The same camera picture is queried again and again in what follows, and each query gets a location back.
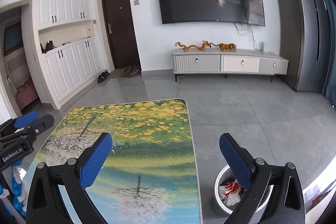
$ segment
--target blue gripper pad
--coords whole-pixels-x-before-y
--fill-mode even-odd
[[[22,128],[25,127],[26,125],[30,124],[31,122],[35,121],[38,118],[38,113],[36,111],[29,112],[26,115],[23,115],[20,118],[17,118],[14,127],[15,128]]]
[[[81,168],[79,183],[82,189],[85,189],[86,187],[89,187],[93,184],[111,150],[112,137],[110,134],[105,134],[105,137],[96,146],[90,158]]]
[[[243,159],[240,152],[237,150],[239,149],[239,145],[234,141],[234,139],[231,137],[231,135],[226,136],[228,133],[224,133],[220,139],[219,139],[219,148],[230,166],[230,169],[232,170],[233,174],[235,175],[238,183],[246,188],[250,189],[252,182],[252,171]]]

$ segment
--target door handle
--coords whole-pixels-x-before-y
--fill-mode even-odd
[[[109,34],[111,34],[112,33],[111,24],[109,23],[109,24],[107,24],[107,26],[109,27]]]

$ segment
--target bedroom window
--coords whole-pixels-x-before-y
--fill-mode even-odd
[[[11,52],[23,47],[21,22],[5,28],[3,44],[4,56],[9,55]]]

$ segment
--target upper cabinet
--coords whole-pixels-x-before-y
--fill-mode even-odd
[[[37,0],[38,30],[52,26],[92,20],[90,0]]]

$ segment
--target pink bedding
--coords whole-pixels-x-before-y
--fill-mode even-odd
[[[22,110],[24,107],[29,105],[31,102],[38,98],[38,94],[34,87],[33,80],[29,78],[23,85],[17,88],[17,94],[15,100],[19,109]]]

